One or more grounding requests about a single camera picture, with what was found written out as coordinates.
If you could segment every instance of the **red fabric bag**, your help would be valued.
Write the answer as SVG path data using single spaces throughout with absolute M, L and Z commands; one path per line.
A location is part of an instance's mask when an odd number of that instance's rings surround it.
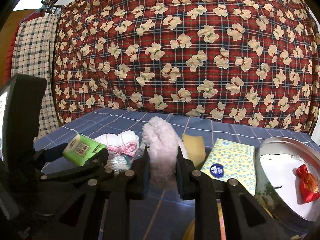
M 300 192 L 305 203 L 314 201 L 320 197 L 318 181 L 315 176 L 308 172 L 305 164 L 301 165 L 297 171 L 300 181 Z

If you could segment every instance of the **yellow tissue box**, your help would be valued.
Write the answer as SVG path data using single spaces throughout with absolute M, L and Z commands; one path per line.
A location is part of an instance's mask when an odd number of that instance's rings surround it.
M 255 195 L 253 146 L 217 139 L 201 171 L 213 179 L 237 179 L 251 195 Z

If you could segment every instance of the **green soap package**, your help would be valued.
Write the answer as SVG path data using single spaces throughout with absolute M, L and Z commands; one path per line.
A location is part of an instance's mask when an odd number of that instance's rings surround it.
M 64 149 L 63 156 L 78 166 L 83 166 L 88 159 L 105 147 L 104 144 L 78 134 Z

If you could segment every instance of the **red cloth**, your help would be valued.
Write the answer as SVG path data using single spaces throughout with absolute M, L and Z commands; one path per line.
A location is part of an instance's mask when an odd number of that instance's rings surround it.
M 28 17 L 24 18 L 22 22 L 27 22 L 36 18 L 41 17 L 41 13 L 34 13 L 29 15 Z M 16 31 L 13 34 L 12 40 L 10 42 L 8 51 L 7 51 L 7 59 L 5 63 L 5 68 L 4 68 L 4 74 L 3 74 L 3 83 L 5 84 L 10 78 L 11 78 L 11 65 L 12 65 L 12 56 L 13 56 L 13 49 L 14 49 L 14 44 L 16 42 L 18 30 L 20 28 L 20 25 L 18 24 Z
M 320 197 L 318 182 L 315 176 L 308 172 L 305 164 L 301 165 L 297 171 L 300 181 L 300 192 L 305 203 L 314 201 Z
M 111 107 L 310 133 L 320 34 L 307 11 L 301 0 L 76 0 L 55 42 L 57 113 L 68 123 Z

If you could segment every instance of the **blue checkered tablecloth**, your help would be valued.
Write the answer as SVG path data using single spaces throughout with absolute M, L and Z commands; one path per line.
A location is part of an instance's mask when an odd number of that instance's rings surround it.
M 320 152 L 320 148 L 306 133 L 219 123 L 199 117 L 128 112 L 111 108 L 88 113 L 35 141 L 34 146 L 36 150 L 51 148 L 69 142 L 78 133 L 96 138 L 105 133 L 118 134 L 132 130 L 141 136 L 143 125 L 156 115 L 171 123 L 180 137 L 183 133 L 201 135 L 208 149 L 213 147 L 217 138 L 260 147 L 267 138 L 284 136 L 299 140 Z M 182 201 L 177 190 L 164 191 L 151 185 L 145 200 L 131 201 L 131 239 L 182 240 L 187 226 L 194 219 L 194 206 L 194 201 Z

